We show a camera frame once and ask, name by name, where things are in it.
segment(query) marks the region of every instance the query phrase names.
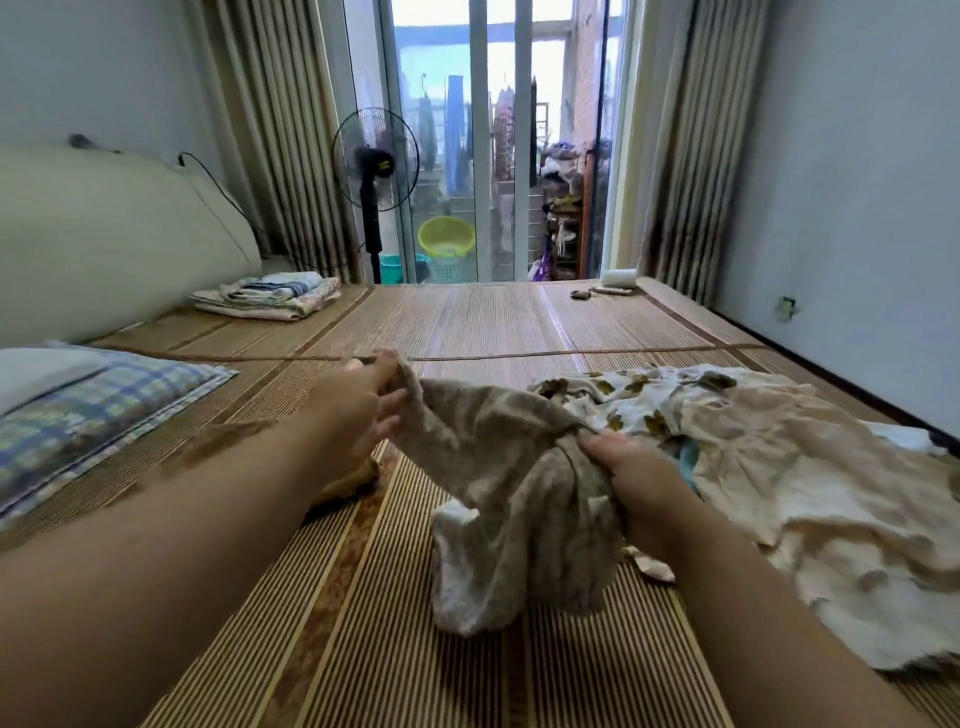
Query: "gray cloth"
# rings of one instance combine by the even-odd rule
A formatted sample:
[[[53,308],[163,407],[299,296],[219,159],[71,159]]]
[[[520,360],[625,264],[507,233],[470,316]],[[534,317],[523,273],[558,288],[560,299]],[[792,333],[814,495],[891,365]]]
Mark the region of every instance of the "gray cloth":
[[[406,365],[391,386],[410,393],[394,443],[455,498],[433,514],[437,626],[500,629],[528,599],[601,610],[622,537],[609,476],[577,445],[587,426],[540,395]]]

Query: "human hand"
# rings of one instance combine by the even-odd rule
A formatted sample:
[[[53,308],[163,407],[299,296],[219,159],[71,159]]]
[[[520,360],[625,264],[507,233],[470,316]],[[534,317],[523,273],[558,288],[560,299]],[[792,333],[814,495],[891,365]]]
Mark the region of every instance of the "human hand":
[[[407,391],[380,394],[396,374],[398,361],[396,352],[386,351],[373,364],[351,359],[317,377],[293,426],[306,433],[303,446],[319,455],[325,482],[359,468],[399,425],[397,411]]]
[[[580,446],[612,474],[613,492],[627,514],[627,542],[673,565],[710,512],[677,464],[619,432],[584,432]]]

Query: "baseboard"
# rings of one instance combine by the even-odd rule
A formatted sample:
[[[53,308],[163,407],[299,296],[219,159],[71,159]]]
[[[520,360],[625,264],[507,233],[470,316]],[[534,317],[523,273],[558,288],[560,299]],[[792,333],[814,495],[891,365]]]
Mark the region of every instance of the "baseboard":
[[[814,364],[809,359],[804,359],[799,354],[790,351],[784,346],[781,346],[776,341],[773,341],[772,339],[764,336],[761,333],[757,333],[751,328],[745,327],[743,324],[736,321],[735,319],[732,319],[730,316],[720,313],[720,311],[716,310],[715,308],[712,308],[710,311],[712,311],[713,313],[715,313],[717,316],[724,319],[725,321],[729,321],[734,326],[743,329],[744,331],[749,333],[751,336],[754,336],[754,338],[758,339],[759,341],[763,342],[768,347],[773,349],[775,352],[783,354],[788,359],[790,359],[791,361],[797,364],[800,364],[802,367],[804,367],[805,369],[808,369],[810,372],[812,372],[816,376],[819,376],[820,378],[825,379],[834,387],[837,387],[838,389],[843,390],[847,394],[853,397],[856,397],[858,400],[872,407],[877,412],[889,417],[891,420],[893,420],[897,424],[907,425],[909,427],[922,427],[923,429],[927,430],[930,433],[930,439],[933,441],[934,445],[937,445],[941,448],[947,448],[950,451],[951,455],[953,455],[954,457],[960,457],[960,440],[958,440],[956,437],[953,437],[952,435],[945,433],[939,427],[934,427],[933,425],[924,422],[919,417],[916,417],[915,415],[911,415],[909,412],[903,409],[900,409],[895,404],[891,404],[887,400],[884,400],[878,397],[877,395],[868,392],[867,390],[857,386],[856,384],[849,381],[848,379],[844,379],[843,377],[838,376],[827,369],[824,369],[819,364]]]

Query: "human arm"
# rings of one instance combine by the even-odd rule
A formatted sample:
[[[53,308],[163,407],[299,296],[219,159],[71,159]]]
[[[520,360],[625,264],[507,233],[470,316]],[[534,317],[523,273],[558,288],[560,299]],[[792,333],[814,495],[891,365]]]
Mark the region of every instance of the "human arm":
[[[396,425],[396,355],[318,377],[296,414],[0,557],[5,725],[136,725],[209,644],[323,486]]]
[[[929,728],[729,520],[693,494],[672,461],[618,433],[581,442],[612,473],[628,541],[676,574],[735,725]]]

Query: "plaid pillowcase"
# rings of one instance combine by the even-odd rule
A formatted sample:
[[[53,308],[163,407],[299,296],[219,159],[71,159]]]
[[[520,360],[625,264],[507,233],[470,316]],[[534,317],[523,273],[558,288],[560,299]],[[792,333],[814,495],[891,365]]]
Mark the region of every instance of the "plaid pillowcase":
[[[97,353],[109,361],[99,374],[0,417],[0,528],[236,374],[126,352]]]

